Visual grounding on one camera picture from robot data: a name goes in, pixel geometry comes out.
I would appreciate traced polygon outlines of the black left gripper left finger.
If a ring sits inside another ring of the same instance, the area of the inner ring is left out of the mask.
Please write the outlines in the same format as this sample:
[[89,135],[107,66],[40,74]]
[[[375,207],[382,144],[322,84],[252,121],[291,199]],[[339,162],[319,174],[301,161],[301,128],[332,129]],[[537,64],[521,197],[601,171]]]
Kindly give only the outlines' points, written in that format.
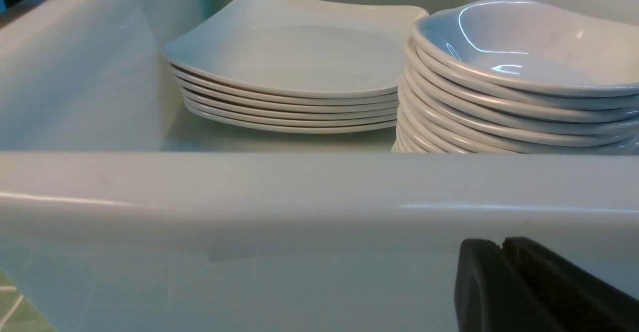
[[454,288],[459,332],[563,332],[489,240],[460,245]]

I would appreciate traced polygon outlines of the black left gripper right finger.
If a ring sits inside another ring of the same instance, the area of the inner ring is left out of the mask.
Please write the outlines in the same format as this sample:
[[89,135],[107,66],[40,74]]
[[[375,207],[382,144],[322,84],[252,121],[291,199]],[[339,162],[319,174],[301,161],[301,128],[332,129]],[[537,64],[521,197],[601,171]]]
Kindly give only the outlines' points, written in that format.
[[507,237],[509,263],[567,332],[636,332],[637,299],[527,237]]

